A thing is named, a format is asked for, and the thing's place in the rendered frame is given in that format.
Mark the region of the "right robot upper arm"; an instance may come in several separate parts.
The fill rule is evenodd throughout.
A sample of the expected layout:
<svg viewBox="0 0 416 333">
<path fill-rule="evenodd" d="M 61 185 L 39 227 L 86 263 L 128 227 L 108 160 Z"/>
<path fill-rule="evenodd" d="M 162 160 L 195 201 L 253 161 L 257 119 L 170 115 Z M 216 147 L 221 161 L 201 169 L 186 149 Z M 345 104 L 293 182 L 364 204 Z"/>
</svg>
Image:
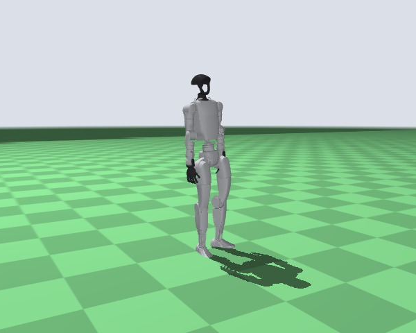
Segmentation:
<svg viewBox="0 0 416 333">
<path fill-rule="evenodd" d="M 190 140 L 197 138 L 197 132 L 193 130 L 194 125 L 194 114 L 196 113 L 196 103 L 190 103 L 183 107 L 184 113 L 184 125 L 186 132 L 189 131 L 191 134 Z"/>
</svg>

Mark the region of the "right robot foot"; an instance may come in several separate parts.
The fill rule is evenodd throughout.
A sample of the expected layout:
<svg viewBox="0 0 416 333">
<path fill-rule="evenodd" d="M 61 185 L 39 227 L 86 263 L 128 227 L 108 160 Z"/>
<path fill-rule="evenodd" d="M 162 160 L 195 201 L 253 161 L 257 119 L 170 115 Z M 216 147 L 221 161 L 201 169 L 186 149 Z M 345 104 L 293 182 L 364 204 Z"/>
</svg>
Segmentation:
<svg viewBox="0 0 416 333">
<path fill-rule="evenodd" d="M 199 244 L 196 245 L 196 251 L 204 257 L 213 257 L 213 255 L 208 251 L 207 247 L 199 247 Z"/>
</svg>

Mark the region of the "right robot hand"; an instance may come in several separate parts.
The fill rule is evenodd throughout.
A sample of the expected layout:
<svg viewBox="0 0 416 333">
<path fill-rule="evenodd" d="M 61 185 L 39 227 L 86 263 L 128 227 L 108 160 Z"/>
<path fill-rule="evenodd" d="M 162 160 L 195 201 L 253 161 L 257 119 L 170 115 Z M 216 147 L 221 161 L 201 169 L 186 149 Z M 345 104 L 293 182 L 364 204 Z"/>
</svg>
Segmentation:
<svg viewBox="0 0 416 333">
<path fill-rule="evenodd" d="M 200 176 L 196 173 L 196 170 L 194 169 L 195 162 L 194 159 L 191 160 L 192 165 L 187 165 L 187 181 L 191 182 L 192 184 L 198 183 L 196 176 L 200 178 Z M 191 179 L 192 178 L 192 179 Z M 194 180 L 195 179 L 195 180 Z"/>
</svg>

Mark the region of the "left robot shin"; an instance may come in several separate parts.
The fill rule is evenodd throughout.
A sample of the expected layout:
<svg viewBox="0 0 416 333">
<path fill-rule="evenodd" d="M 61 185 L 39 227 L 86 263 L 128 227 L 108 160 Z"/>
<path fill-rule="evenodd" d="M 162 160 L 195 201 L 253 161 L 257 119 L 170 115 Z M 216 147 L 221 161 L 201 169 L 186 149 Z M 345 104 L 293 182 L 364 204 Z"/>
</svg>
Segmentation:
<svg viewBox="0 0 416 333">
<path fill-rule="evenodd" d="M 213 221 L 215 225 L 215 233 L 216 233 L 216 239 L 220 241 L 222 239 L 223 235 L 223 226 L 225 224 L 225 217 L 226 217 L 226 209 L 227 209 L 227 201 L 224 202 L 224 205 L 220 208 L 214 208 L 212 210 L 213 215 Z M 220 238 L 221 235 L 221 238 Z M 217 241 L 216 240 L 216 241 Z"/>
</svg>

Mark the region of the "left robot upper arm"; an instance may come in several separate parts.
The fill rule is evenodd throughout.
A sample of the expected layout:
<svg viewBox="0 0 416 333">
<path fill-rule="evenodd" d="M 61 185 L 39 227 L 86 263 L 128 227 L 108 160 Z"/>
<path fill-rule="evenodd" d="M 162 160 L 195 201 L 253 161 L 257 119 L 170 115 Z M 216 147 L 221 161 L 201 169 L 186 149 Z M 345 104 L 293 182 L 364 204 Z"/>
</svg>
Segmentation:
<svg viewBox="0 0 416 333">
<path fill-rule="evenodd" d="M 218 120 L 219 120 L 219 135 L 222 135 L 225 132 L 225 127 L 222 126 L 220 123 L 222 121 L 222 110 L 223 110 L 223 104 L 221 102 L 217 102 L 218 105 Z"/>
</svg>

